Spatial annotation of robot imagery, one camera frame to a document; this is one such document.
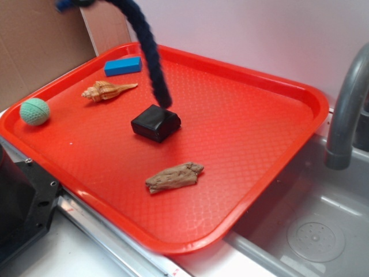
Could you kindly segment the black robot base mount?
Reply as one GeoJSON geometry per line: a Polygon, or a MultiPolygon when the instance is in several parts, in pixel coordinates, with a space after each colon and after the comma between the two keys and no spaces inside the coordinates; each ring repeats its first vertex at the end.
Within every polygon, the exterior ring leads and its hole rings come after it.
{"type": "Polygon", "coordinates": [[[14,162],[1,147],[1,267],[48,233],[60,191],[36,162],[14,162]]]}

